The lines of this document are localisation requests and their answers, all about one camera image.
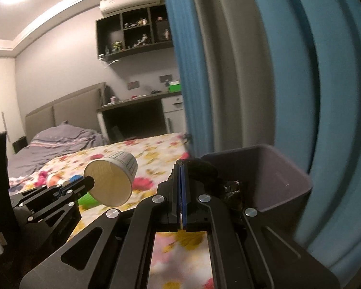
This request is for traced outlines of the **green foam net sleeve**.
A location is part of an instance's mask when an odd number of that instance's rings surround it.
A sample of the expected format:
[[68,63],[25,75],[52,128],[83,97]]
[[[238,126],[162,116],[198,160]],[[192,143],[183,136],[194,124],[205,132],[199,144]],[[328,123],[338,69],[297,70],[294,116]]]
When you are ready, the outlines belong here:
[[90,210],[94,207],[99,206],[100,202],[98,202],[95,198],[92,197],[89,192],[87,192],[84,196],[78,199],[78,204],[81,209]]

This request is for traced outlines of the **white grid paper cup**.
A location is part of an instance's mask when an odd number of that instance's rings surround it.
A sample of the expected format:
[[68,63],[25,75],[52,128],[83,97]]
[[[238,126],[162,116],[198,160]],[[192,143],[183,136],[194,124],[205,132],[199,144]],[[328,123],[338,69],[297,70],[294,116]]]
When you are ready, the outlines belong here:
[[109,207],[118,207],[132,195],[137,168],[136,158],[129,152],[120,151],[89,162],[83,176],[93,178],[94,186],[89,194],[95,200]]

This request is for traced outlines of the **orange paper cup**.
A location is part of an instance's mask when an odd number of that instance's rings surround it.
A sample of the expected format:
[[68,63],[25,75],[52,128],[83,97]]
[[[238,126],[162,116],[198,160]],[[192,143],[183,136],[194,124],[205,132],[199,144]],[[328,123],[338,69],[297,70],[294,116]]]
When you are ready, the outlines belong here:
[[47,187],[64,187],[69,183],[67,179],[64,179],[57,173],[49,174],[46,178]]

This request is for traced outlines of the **blue foam net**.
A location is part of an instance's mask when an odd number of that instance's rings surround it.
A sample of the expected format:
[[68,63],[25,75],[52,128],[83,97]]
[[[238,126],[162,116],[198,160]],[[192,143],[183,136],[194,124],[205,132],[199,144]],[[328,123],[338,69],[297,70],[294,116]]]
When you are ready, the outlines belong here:
[[75,181],[81,180],[83,178],[83,176],[81,175],[74,175],[71,178],[69,178],[69,183],[73,183]]

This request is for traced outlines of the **black plastic bag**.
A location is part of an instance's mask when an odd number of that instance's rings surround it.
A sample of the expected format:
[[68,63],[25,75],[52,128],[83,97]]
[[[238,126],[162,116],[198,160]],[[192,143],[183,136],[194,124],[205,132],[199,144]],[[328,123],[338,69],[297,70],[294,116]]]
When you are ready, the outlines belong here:
[[235,199],[241,194],[241,182],[238,180],[226,181],[224,188],[225,188],[225,201]]

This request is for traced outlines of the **purple plastic trash bin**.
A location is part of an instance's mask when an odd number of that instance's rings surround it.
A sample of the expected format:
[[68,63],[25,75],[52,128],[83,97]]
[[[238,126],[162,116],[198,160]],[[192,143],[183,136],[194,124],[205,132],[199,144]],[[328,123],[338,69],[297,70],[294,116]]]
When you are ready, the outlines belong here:
[[261,144],[210,153],[211,163],[229,181],[242,181],[245,201],[273,225],[293,236],[312,190],[309,175],[275,147]]

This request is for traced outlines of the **purple striped duvet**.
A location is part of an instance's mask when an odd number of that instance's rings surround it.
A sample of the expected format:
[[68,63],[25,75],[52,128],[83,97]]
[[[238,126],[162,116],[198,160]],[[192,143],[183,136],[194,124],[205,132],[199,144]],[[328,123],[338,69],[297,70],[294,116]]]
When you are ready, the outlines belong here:
[[95,130],[61,123],[37,133],[26,147],[14,154],[8,162],[8,175],[29,176],[56,157],[107,144]]

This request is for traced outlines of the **black bedside table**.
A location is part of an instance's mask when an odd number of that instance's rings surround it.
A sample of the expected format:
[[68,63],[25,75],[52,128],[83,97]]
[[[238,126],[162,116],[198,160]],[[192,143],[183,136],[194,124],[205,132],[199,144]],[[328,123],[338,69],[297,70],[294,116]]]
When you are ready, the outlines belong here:
[[28,146],[28,142],[26,139],[26,136],[22,136],[21,138],[19,138],[18,140],[16,140],[14,143],[12,143],[13,146],[13,150],[15,152],[15,154],[17,154],[18,152],[21,151],[21,149],[25,148]]

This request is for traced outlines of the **floral bed sheet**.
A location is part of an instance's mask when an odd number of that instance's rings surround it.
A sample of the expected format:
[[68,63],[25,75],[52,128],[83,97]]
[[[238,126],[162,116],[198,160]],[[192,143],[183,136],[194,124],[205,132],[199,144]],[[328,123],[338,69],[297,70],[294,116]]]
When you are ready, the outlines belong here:
[[[69,180],[81,175],[90,161],[119,151],[131,153],[138,164],[132,195],[119,207],[122,211],[155,194],[158,184],[168,179],[176,161],[188,158],[182,136],[177,133],[70,150],[29,145],[9,161],[9,194],[40,187],[52,174]],[[147,286],[214,288],[206,233],[184,230],[157,233]]]

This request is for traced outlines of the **dark desk with drawers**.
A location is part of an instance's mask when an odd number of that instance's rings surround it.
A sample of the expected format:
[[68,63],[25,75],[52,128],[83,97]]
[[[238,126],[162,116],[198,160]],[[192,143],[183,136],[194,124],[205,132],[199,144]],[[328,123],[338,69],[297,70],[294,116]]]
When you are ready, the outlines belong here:
[[170,133],[186,133],[180,92],[161,92],[111,103],[98,109],[100,129],[110,143]]

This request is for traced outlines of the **green box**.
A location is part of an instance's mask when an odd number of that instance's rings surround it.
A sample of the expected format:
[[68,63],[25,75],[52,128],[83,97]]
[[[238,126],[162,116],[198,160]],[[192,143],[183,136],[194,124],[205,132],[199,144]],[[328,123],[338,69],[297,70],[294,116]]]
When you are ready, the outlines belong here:
[[169,82],[169,92],[180,92],[181,91],[181,83],[177,81]]

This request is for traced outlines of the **blue grey curtain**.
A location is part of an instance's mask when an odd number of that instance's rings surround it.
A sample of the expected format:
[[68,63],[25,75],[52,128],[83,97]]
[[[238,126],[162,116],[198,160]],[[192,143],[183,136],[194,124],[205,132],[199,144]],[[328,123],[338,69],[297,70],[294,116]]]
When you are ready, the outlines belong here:
[[274,145],[313,181],[294,231],[361,288],[361,0],[165,0],[192,152]]

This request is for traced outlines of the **white air conditioner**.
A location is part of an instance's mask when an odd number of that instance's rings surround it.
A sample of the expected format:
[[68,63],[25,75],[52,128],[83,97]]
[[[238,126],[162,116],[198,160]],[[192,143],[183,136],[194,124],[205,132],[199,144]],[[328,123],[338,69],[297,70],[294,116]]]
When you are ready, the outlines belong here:
[[160,0],[101,0],[99,9],[102,16],[107,17],[159,4]]

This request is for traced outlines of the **wall socket panel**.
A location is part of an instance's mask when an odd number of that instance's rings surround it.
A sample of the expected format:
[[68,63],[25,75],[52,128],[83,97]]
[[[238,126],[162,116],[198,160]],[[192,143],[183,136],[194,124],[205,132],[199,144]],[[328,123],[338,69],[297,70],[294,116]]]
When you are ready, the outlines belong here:
[[128,87],[128,90],[137,89],[140,87],[139,81],[128,82],[127,87]]

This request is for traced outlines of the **dark wall shelf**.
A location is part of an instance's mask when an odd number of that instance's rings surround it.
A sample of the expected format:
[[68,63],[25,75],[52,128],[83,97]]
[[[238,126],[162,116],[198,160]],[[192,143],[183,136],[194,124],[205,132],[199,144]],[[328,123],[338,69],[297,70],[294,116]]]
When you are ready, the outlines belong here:
[[166,5],[138,8],[97,20],[96,41],[98,59],[106,63],[172,48]]

